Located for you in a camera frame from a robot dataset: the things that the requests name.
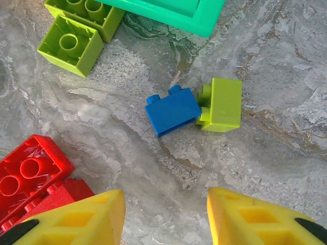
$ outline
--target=marble floor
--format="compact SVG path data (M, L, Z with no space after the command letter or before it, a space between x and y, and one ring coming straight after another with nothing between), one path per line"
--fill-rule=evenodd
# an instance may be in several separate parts
M43 3L0 1L1 157L51 136L94 192L124 190L128 245L212 244L210 186L327 226L327 1L227 0L210 39L127 13L86 79L36 52ZM158 140L146 98L212 77L243 81L242 126Z

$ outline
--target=plastic toy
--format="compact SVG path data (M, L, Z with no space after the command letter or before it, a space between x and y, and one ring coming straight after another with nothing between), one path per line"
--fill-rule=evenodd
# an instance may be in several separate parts
M242 81L213 78L211 84L202 86L197 101L201 116L196 124L202 130L227 132L241 125Z
M64 15L98 30L103 41L109 42L125 11L94 0L46 0L46 8L56 18Z
M124 219L124 193L110 190L33 216L0 236L0 244L119 245Z
M47 212L94 195L84 180L74 180L72 178L68 178L65 182L57 181L46 191L49 194L47 197L44 199L37 198L25 206L25 211L27 213L14 225L39 213ZM2 225L3 231L7 231L13 226L10 224L9 227L7 227L6 224L7 223L4 223Z
M162 137L195 121L201 115L196 99L189 88L175 85L169 96L160 99L155 94L147 99L145 110L158 137Z
M308 216L227 189L209 189L214 245L323 245L327 230Z
M96 29L58 15L37 51L51 63L86 77L103 45Z
M185 31L209 37L225 0L97 0L160 21Z
M6 229L74 167L50 137L32 135L0 161L0 226Z

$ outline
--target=lime green stud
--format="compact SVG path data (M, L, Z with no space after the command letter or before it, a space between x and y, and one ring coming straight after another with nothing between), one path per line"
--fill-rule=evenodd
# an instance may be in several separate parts
M45 6L55 18L64 15L96 29L106 42L112 39L125 14L125 10L94 0L45 0Z
M213 78L202 86L197 101L202 114L196 124L202 130L224 133L241 125L242 81Z
M37 51L51 63L86 77L103 46L97 30L58 15Z

